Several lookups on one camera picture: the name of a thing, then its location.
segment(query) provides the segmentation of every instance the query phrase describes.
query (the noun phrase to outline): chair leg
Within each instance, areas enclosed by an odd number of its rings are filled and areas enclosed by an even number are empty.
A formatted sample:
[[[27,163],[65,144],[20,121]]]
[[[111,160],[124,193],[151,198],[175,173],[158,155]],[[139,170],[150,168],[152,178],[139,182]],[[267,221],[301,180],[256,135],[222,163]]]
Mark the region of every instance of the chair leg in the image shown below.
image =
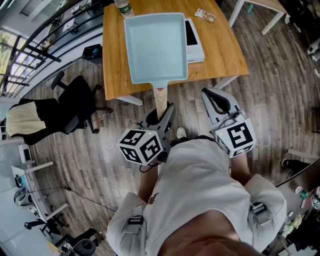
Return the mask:
[[[268,33],[268,31],[278,22],[278,20],[281,19],[281,17],[284,15],[285,13],[282,11],[279,11],[276,16],[273,17],[273,19],[269,22],[268,25],[266,25],[266,27],[261,31],[262,35],[265,35],[266,33]]]
[[[94,126],[92,125],[91,117],[89,117],[87,121],[88,121],[91,132],[93,134],[97,134],[99,132],[99,129],[94,129]]]
[[[95,87],[94,87],[94,89],[93,89],[93,91],[92,91],[92,94],[95,95],[96,92],[97,92],[98,90],[101,90],[101,89],[102,89],[102,86],[101,86],[100,84],[96,84]]]
[[[63,216],[63,213],[60,213],[58,216],[53,216],[52,219],[55,223],[57,223],[61,228],[66,227],[69,228],[69,224],[63,223],[59,218]]]
[[[229,26],[230,28],[232,28],[232,26],[234,25],[236,18],[241,10],[241,7],[244,5],[245,0],[238,0],[238,2],[236,2],[234,10],[231,14],[231,17],[229,19]]]
[[[114,110],[112,109],[112,108],[110,108],[110,107],[107,107],[107,106],[105,106],[105,107],[95,107],[96,108],[96,110],[104,110],[104,111],[106,111],[108,114],[110,114],[110,113],[112,113]]]

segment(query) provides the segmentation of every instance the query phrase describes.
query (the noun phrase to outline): desk leg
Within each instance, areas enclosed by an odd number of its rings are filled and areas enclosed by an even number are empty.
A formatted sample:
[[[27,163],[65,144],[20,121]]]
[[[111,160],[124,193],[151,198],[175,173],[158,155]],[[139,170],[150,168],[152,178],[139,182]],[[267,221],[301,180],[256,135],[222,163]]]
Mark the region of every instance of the desk leg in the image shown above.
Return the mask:
[[[278,20],[281,19],[281,17],[284,15],[285,13],[282,11],[279,11],[276,16],[273,17],[273,19],[269,22],[268,25],[266,25],[266,27],[262,30],[261,34],[265,35],[266,33],[268,33],[268,31],[278,22]]]
[[[0,141],[0,145],[5,145],[5,144],[11,144],[11,143],[21,143],[21,144],[24,144],[25,141],[23,138],[13,138],[13,139],[4,139],[4,140],[1,140]]]
[[[17,164],[15,167],[23,167],[23,166],[28,167],[28,165],[34,164],[35,162],[36,162],[35,160],[28,160],[26,162]]]
[[[120,101],[124,101],[124,102],[129,102],[129,103],[132,103],[134,105],[138,105],[138,106],[142,106],[143,105],[143,102],[141,99],[138,99],[136,97],[133,97],[131,95],[126,95],[126,96],[121,96],[121,97],[118,97],[116,98]]]
[[[34,172],[34,171],[36,171],[36,170],[45,168],[45,167],[47,167],[47,166],[51,166],[51,165],[53,165],[53,164],[54,164],[54,162],[47,162],[47,163],[44,163],[44,164],[40,164],[40,165],[38,165],[38,166],[35,166],[35,167],[32,167],[32,168],[30,168],[30,169],[25,170],[25,173],[26,173],[26,174],[29,174],[29,173],[32,173],[32,172]]]
[[[286,242],[283,239],[283,236],[279,235],[278,239],[279,239],[280,243],[283,245],[285,251],[288,253],[288,256],[292,255],[291,251],[289,250],[289,248],[286,245]]]
[[[298,157],[301,157],[301,158],[308,158],[308,159],[311,159],[311,160],[318,160],[320,158],[320,156],[318,156],[318,155],[307,154],[307,153],[304,153],[304,152],[301,152],[301,151],[297,151],[297,150],[294,150],[294,149],[291,149],[291,148],[288,148],[286,151],[291,155],[295,155],[295,156],[298,156]]]
[[[244,5],[245,0],[238,0],[238,2],[236,2],[235,7],[233,9],[233,12],[231,14],[231,17],[229,19],[229,26],[230,28],[232,28],[232,26],[234,25],[236,18],[238,17],[238,14],[241,10],[241,7]]]
[[[46,216],[46,221],[50,220],[53,216],[55,216],[57,213],[61,212],[64,208],[66,208],[68,206],[67,203],[64,203],[63,205],[61,205],[58,209],[56,209],[55,211],[53,211],[51,214],[49,214],[48,216]]]
[[[38,201],[43,201],[43,200],[45,200],[46,198],[48,198],[48,196],[47,196],[47,195],[43,195],[43,196],[41,196],[40,198],[38,198]]]
[[[238,77],[238,75],[234,75],[234,76],[227,76],[222,78],[222,80],[220,82],[218,82],[213,88],[216,89],[222,89],[223,87],[225,87],[226,85],[230,84],[233,80],[235,80]]]

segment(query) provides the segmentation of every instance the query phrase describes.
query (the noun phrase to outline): beige cushion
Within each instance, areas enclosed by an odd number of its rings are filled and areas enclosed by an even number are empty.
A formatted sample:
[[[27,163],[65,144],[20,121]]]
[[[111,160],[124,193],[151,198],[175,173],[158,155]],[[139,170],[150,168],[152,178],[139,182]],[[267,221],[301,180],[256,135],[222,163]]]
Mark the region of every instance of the beige cushion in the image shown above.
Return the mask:
[[[33,134],[46,128],[45,122],[38,117],[34,102],[15,106],[6,114],[6,131],[15,134]]]

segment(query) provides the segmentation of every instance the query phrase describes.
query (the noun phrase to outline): wooden floor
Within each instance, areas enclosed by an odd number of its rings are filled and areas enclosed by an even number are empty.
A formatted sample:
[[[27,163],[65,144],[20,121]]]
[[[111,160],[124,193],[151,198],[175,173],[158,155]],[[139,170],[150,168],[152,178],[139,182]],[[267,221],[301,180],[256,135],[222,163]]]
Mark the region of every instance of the wooden floor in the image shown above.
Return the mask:
[[[226,18],[231,16],[235,0],[222,4]],[[271,31],[261,35],[275,13],[255,5],[247,14],[247,4],[242,8],[233,30],[249,67],[249,76],[239,77],[224,90],[238,100],[254,125],[257,144],[249,154],[253,173],[259,173],[274,183],[287,175],[280,161],[287,148],[317,155],[320,151],[320,135],[316,129],[316,113],[312,107],[320,105],[319,78],[313,73],[315,63],[310,62],[300,47],[292,26],[281,19]],[[69,83],[82,75],[91,88],[103,84],[102,66],[88,61],[78,61],[65,70],[63,81]],[[30,99],[57,98],[62,90],[50,89],[52,79],[38,86],[27,95]],[[173,132],[179,126],[186,128],[190,137],[208,134],[210,124],[200,96],[201,89],[212,87],[215,80],[205,80],[170,86],[168,99],[176,106]],[[135,106],[117,99],[106,102],[104,92],[97,93],[97,106],[108,105],[114,109],[111,115],[97,111],[93,125],[99,126],[99,134],[89,129],[77,130],[70,135],[53,134],[31,147],[38,163],[53,161],[47,170],[36,172],[41,189],[70,186],[81,195],[117,209],[128,191],[135,191],[139,180],[138,166],[124,160],[116,142],[126,128],[140,121],[146,111],[155,107],[153,94],[145,91],[135,95],[144,106]],[[67,202],[63,210],[70,228],[65,231],[76,236],[88,228],[102,233],[113,212],[62,190],[47,190],[54,206]],[[113,255],[105,242],[96,251],[98,256]]]

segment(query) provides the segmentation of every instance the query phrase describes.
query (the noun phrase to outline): water bottle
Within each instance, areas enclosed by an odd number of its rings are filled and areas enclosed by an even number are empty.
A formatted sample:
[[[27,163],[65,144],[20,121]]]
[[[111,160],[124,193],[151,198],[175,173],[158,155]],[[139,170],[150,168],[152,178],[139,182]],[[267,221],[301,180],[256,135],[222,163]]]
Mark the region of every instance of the water bottle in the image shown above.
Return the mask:
[[[114,2],[124,19],[135,15],[134,11],[131,8],[129,0],[114,0]]]

